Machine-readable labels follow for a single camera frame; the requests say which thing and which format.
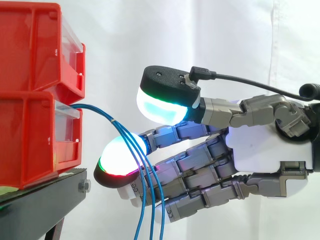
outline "white fabric curtain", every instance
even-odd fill
[[[316,0],[57,0],[78,38],[86,44],[86,97],[136,133],[158,124],[136,106],[143,70],[191,66],[248,78],[297,93],[320,83],[320,16]],[[238,100],[266,91],[223,80],[201,82],[202,95]],[[127,240],[140,209],[118,192],[94,181],[93,170],[116,130],[101,116],[84,111],[81,167],[88,168],[91,192],[64,221],[62,240]],[[153,163],[194,142],[158,150]],[[320,176],[284,200],[250,196],[200,210],[165,226],[166,240],[318,239]],[[151,208],[140,238],[149,239]],[[160,225],[155,225],[154,239]]]

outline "red plastic drawer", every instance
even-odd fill
[[[0,133],[0,186],[23,189],[81,163],[82,112],[49,92],[0,92]]]
[[[0,91],[85,97],[85,46],[56,3],[0,1]]]

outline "green light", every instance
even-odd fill
[[[170,102],[161,101],[144,93],[141,88],[136,96],[136,103],[140,112],[148,119],[169,126],[180,123],[188,108]]]
[[[138,135],[134,133],[131,134],[146,155],[147,147],[145,142]],[[140,165],[142,165],[138,153],[131,144],[130,146]],[[138,169],[136,160],[132,156],[122,136],[116,137],[107,144],[101,154],[98,164],[102,171],[114,176],[126,176]]]

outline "bolt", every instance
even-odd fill
[[[79,184],[79,190],[82,193],[89,193],[90,189],[91,189],[91,181],[89,179],[85,179]]]

